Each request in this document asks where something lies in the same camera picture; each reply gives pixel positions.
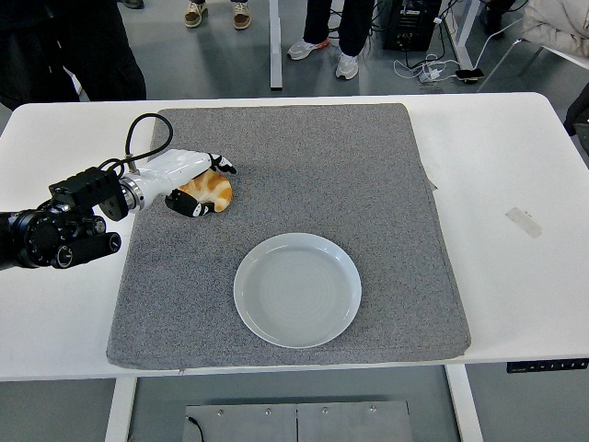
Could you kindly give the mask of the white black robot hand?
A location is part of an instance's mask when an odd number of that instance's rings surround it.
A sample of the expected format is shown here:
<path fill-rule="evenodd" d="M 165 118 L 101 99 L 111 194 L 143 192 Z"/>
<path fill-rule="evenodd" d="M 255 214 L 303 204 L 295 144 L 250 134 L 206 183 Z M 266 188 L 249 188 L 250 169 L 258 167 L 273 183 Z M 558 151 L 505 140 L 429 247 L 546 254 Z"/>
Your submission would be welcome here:
<path fill-rule="evenodd" d="M 138 213 L 163 196 L 171 210 L 188 217 L 224 211 L 233 199 L 226 172 L 236 169 L 217 154 L 170 149 L 123 176 L 129 210 Z"/>

